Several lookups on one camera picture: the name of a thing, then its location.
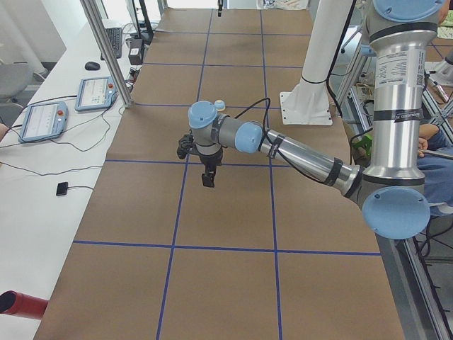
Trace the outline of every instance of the gray chair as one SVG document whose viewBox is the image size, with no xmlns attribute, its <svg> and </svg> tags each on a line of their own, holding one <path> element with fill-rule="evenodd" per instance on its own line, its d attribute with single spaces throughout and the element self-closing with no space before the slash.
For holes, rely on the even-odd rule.
<svg viewBox="0 0 453 340">
<path fill-rule="evenodd" d="M 33 70 L 27 64 L 3 64 L 0 61 L 0 107 L 23 106 L 16 96 L 32 81 Z"/>
</svg>

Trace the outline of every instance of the computer mouse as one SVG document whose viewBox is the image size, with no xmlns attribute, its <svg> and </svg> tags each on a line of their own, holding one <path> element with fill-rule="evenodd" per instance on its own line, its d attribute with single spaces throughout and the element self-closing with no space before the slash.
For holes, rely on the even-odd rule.
<svg viewBox="0 0 453 340">
<path fill-rule="evenodd" d="M 87 71 L 97 71 L 100 68 L 101 68 L 101 66 L 97 62 L 87 62 L 85 64 L 85 69 Z"/>
</svg>

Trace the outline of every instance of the keyboard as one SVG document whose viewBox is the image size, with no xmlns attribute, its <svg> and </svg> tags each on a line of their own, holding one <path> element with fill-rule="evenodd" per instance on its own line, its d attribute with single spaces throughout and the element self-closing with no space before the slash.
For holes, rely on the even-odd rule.
<svg viewBox="0 0 453 340">
<path fill-rule="evenodd" d="M 113 52 L 117 59 L 121 58 L 122 52 L 122 29 L 121 27 L 114 27 L 114 28 L 106 28 L 105 29 L 108 39 L 110 40 L 110 44 L 112 45 Z"/>
</svg>

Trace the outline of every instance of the light blue joint cap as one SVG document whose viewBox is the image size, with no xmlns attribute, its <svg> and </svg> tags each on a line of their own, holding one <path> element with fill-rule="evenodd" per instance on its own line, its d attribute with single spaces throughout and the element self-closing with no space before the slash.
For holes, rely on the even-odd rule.
<svg viewBox="0 0 453 340">
<path fill-rule="evenodd" d="M 252 122 L 244 123 L 236 132 L 234 146 L 240 152 L 252 154 L 258 150 L 262 136 L 261 126 Z"/>
<path fill-rule="evenodd" d="M 418 191 L 389 186 L 365 200 L 362 214 L 368 226 L 388 239 L 408 239 L 422 232 L 430 220 L 430 206 Z"/>
<path fill-rule="evenodd" d="M 387 20 L 410 23 L 440 10 L 445 0 L 373 0 L 376 12 Z"/>
<path fill-rule="evenodd" d="M 217 117 L 217 109 L 209 101 L 198 101 L 189 108 L 188 116 L 192 129 L 203 129 Z"/>
<path fill-rule="evenodd" d="M 369 45 L 361 45 L 360 53 L 365 57 L 376 57 L 376 52 Z"/>
<path fill-rule="evenodd" d="M 214 102 L 214 106 L 218 111 L 223 111 L 227 106 L 225 105 L 225 102 L 221 99 L 216 100 Z"/>
</svg>

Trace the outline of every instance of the white table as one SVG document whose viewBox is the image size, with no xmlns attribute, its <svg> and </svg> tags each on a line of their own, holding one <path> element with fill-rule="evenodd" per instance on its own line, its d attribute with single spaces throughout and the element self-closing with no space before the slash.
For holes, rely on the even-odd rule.
<svg viewBox="0 0 453 340">
<path fill-rule="evenodd" d="M 107 21 L 106 27 L 119 26 Z M 118 59 L 126 79 L 130 63 L 128 48 L 123 44 L 122 58 Z M 98 71 L 86 71 L 87 61 L 101 64 Z M 109 75 L 107 65 L 100 61 L 100 52 L 87 24 L 74 44 L 68 48 L 40 87 L 31 103 L 47 98 L 77 94 L 81 79 Z M 77 113 L 75 100 L 68 100 L 67 128 L 94 118 L 102 111 Z M 111 129 L 106 138 L 87 152 L 70 145 L 41 142 L 21 144 L 0 149 L 0 162 L 37 171 L 55 173 L 87 166 L 102 166 L 121 119 L 121 98 L 105 113 Z M 16 124 L 23 121 L 22 114 Z M 65 132 L 56 140 L 71 142 L 82 149 L 94 145 L 108 126 L 101 117 Z M 8 133 L 0 146 L 17 143 L 18 136 Z M 58 176 L 36 176 L 28 172 L 0 166 L 0 294 L 15 290 L 39 298 L 49 299 L 63 267 L 68 250 L 88 204 L 91 189 L 74 188 L 66 196 L 55 195 L 57 184 L 68 181 L 70 186 L 96 184 L 101 169 L 69 172 Z M 39 321 L 0 315 L 1 340 L 32 339 Z"/>
</svg>

